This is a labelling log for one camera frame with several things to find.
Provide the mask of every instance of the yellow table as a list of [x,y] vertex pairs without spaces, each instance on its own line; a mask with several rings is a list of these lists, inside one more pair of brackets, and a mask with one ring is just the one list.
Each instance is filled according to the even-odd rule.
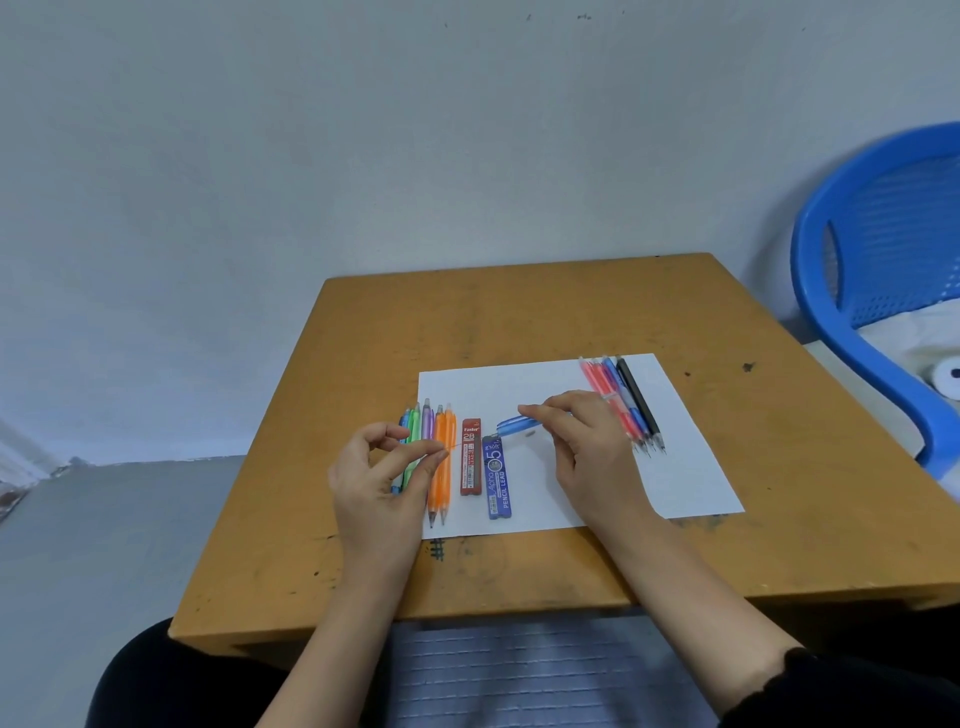
[[[412,296],[431,313],[411,316]],[[676,255],[328,280],[171,636],[237,654],[309,634],[341,571],[326,469],[355,428],[416,399],[419,372],[605,352],[655,353],[713,448],[746,512],[684,532],[741,594],[960,585],[960,508],[712,256]],[[633,600],[582,528],[443,554],[424,542],[400,619]]]

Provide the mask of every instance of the white paper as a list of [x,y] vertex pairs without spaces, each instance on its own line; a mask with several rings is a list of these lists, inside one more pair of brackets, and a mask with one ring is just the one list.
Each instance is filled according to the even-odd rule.
[[[739,498],[657,358],[651,353],[624,358],[666,445],[666,453],[636,455],[643,485],[656,511],[668,519],[742,512]],[[418,400],[423,403],[430,399],[434,409],[440,404],[453,406],[459,442],[464,419],[480,418],[483,434],[491,435],[497,423],[516,415],[518,404],[540,403],[569,389],[589,389],[576,359],[420,372]],[[431,528],[424,515],[424,539],[583,525],[557,482],[553,440],[542,427],[503,440],[513,511],[509,519],[491,520],[486,487],[481,496],[460,495],[461,451],[456,448],[450,454],[446,523],[441,523],[438,516]]]

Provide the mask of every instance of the gray floor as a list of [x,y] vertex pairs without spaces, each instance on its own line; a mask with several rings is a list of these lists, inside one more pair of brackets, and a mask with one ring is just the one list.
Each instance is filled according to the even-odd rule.
[[75,469],[0,523],[0,723],[84,724],[116,651],[177,609],[242,461]]
[[[0,724],[83,725],[112,656],[176,610],[241,461],[80,468],[0,523]],[[395,627],[395,728],[716,724],[646,617],[441,627]]]

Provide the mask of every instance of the white cloth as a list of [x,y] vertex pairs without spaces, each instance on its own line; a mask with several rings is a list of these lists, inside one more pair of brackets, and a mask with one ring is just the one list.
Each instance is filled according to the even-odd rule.
[[[933,366],[948,356],[960,355],[960,299],[899,313],[868,324],[858,332],[908,374],[929,386],[927,377]],[[805,348],[907,452],[911,455],[920,452],[924,438],[899,407],[844,364],[822,341],[807,344]],[[960,402],[943,400],[960,413]],[[940,480],[940,484],[960,502],[960,463]]]

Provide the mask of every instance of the forearm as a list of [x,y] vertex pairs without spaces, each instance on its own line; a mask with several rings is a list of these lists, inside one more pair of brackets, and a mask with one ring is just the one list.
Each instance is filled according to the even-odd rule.
[[399,601],[382,592],[341,585],[257,728],[356,726]]
[[800,646],[737,594],[672,523],[654,516],[630,536],[604,541],[719,716],[780,674],[783,655]]

